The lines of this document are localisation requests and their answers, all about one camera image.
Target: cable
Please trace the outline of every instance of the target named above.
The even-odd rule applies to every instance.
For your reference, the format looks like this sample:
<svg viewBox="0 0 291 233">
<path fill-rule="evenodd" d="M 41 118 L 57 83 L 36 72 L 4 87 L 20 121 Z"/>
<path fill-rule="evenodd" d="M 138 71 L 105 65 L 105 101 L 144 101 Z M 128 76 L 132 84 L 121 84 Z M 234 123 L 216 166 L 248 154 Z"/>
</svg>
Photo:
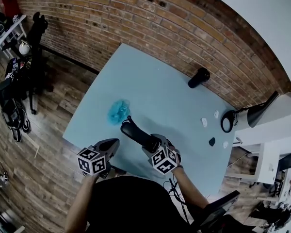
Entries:
<svg viewBox="0 0 291 233">
<path fill-rule="evenodd" d="M 247 155 L 248 153 L 245 153 L 242 157 L 240 157 L 240 158 L 238 158 L 236 161 L 234 161 L 233 163 L 231 163 L 231 164 L 229 164 L 228 166 L 227 166 L 227 168 L 228 167 L 230 167 L 231 165 L 233 165 L 234 163 L 236 163 L 237 161 L 239 161 L 240 159 L 242 159 L 245 155 Z"/>
<path fill-rule="evenodd" d="M 166 182 L 168 182 L 168 183 L 171 184 L 171 189 L 168 191 L 168 194 L 169 194 L 170 196 L 175 196 L 176 200 L 177 200 L 178 202 L 180 202 L 181 207 L 182 207 L 182 210 L 183 210 L 183 214 L 184 214 L 184 216 L 185 216 L 185 219 L 186 219 L 187 223 L 189 224 L 189 220 L 188 220 L 188 217 L 187 217 L 187 215 L 186 215 L 185 208 L 184 208 L 184 206 L 187 205 L 187 204 L 182 200 L 182 198 L 180 197 L 180 195 L 179 195 L 179 193 L 178 193 L 178 191 L 177 191 L 177 189 L 176 189 L 178 182 L 175 181 L 175 176 L 174 176 L 174 175 L 173 175 L 173 181 L 172 181 L 171 179 L 169 179 L 169 181 L 165 181 L 165 182 L 163 183 L 163 187 L 164 187 L 164 184 L 165 184 Z"/>
</svg>

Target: black cylinder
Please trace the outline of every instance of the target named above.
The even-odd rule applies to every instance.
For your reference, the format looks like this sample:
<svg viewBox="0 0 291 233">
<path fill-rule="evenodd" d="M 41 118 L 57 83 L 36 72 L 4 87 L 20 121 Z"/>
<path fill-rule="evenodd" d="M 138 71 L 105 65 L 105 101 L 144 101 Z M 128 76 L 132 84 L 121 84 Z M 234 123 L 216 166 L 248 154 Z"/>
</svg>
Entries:
<svg viewBox="0 0 291 233">
<path fill-rule="evenodd" d="M 204 67 L 197 70 L 197 73 L 190 79 L 188 85 L 190 88 L 195 88 L 202 82 L 207 81 L 210 78 L 210 73 Z"/>
</svg>

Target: black desk lamp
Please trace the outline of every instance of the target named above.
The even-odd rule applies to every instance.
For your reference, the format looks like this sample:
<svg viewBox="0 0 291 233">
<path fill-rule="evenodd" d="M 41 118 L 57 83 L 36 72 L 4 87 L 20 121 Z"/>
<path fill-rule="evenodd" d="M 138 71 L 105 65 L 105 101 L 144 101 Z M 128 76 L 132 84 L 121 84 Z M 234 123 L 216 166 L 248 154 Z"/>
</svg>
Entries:
<svg viewBox="0 0 291 233">
<path fill-rule="evenodd" d="M 233 125 L 237 124 L 237 114 L 243 111 L 248 111 L 247 113 L 247 121 L 248 124 L 251 128 L 255 127 L 256 124 L 260 121 L 261 117 L 263 116 L 263 114 L 265 113 L 265 111 L 268 109 L 268 107 L 279 97 L 279 94 L 277 91 L 275 91 L 269 99 L 267 99 L 266 102 L 264 103 L 260 103 L 248 108 L 242 108 L 238 111 L 234 111 L 234 110 L 230 110 L 228 112 L 226 112 L 222 119 L 221 119 L 221 128 L 225 133 L 229 133 L 232 131 L 233 129 Z M 229 123 L 230 123 L 230 127 L 229 129 L 225 129 L 223 126 L 223 121 L 225 119 L 228 119 Z"/>
</svg>

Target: red brick wall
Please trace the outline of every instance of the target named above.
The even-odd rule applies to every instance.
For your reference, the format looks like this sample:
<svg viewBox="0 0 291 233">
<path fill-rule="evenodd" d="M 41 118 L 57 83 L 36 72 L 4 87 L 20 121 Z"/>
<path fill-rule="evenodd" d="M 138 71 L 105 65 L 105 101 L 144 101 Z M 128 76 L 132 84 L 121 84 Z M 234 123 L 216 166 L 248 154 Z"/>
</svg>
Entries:
<svg viewBox="0 0 291 233">
<path fill-rule="evenodd" d="M 200 65 L 205 86 L 236 107 L 261 103 L 291 83 L 260 35 L 220 0 L 18 0 L 29 16 L 44 14 L 41 43 L 101 70 L 121 43 L 188 76 Z"/>
</svg>

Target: blue sponge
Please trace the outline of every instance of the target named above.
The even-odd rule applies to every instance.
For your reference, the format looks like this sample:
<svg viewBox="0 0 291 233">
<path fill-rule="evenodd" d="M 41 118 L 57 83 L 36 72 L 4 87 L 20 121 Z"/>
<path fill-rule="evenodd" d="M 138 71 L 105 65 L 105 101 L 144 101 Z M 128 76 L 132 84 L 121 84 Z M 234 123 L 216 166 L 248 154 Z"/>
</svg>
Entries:
<svg viewBox="0 0 291 233">
<path fill-rule="evenodd" d="M 108 112 L 108 120 L 113 125 L 122 123 L 130 115 L 129 102 L 127 100 L 118 100 Z"/>
</svg>

